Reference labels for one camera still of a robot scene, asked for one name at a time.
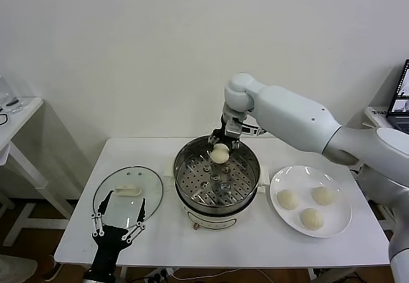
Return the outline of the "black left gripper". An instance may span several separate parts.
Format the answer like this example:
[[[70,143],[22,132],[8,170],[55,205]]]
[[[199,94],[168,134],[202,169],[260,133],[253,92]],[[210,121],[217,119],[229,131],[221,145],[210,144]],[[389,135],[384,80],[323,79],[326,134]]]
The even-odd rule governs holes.
[[[145,229],[146,224],[146,199],[143,198],[142,204],[137,216],[136,225],[130,231],[121,227],[102,224],[102,216],[105,214],[112,190],[106,195],[105,199],[99,204],[96,212],[91,214],[92,237],[97,244],[97,251],[91,265],[94,272],[113,272],[116,269],[116,263],[120,252],[129,247],[135,238],[137,238]]]

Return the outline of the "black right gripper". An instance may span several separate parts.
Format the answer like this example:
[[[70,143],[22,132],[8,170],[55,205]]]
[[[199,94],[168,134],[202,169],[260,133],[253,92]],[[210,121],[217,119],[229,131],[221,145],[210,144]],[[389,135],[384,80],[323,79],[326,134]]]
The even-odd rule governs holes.
[[[231,150],[240,147],[240,136],[242,134],[242,112],[224,112],[220,118],[221,127],[214,129],[208,136],[208,143],[230,143]]]

